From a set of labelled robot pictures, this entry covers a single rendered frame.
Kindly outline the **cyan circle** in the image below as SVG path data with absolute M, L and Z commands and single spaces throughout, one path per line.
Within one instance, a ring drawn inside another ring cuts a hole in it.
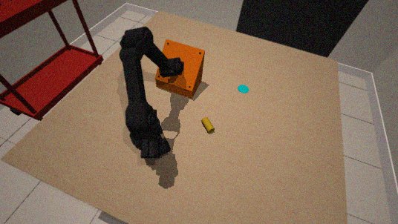
M 247 93 L 249 91 L 249 88 L 246 85 L 239 85 L 238 90 L 242 93 Z

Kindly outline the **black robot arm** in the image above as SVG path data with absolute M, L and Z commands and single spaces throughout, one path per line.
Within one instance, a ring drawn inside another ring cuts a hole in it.
M 128 106 L 125 125 L 135 148 L 141 150 L 142 159 L 160 158 L 160 120 L 157 110 L 146 101 L 140 60 L 143 54 L 158 67 L 162 77 L 181 75 L 184 62 L 180 57 L 168 59 L 153 42 L 153 34 L 147 27 L 127 30 L 120 45 Z

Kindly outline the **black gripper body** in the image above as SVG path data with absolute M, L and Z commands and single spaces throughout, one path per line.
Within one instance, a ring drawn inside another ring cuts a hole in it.
M 160 131 L 158 132 L 158 137 L 160 138 L 160 156 L 170 152 L 171 148 L 168 144 L 168 141 L 162 139 L 161 134 L 163 133 L 163 129 L 160 126 Z

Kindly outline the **yellow cylinder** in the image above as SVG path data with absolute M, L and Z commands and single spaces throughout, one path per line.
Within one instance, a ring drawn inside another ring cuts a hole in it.
M 211 122 L 209 121 L 209 119 L 207 117 L 203 118 L 201 120 L 201 122 L 203 123 L 204 127 L 206 128 L 206 130 L 208 131 L 208 133 L 213 132 L 215 129 L 212 126 Z

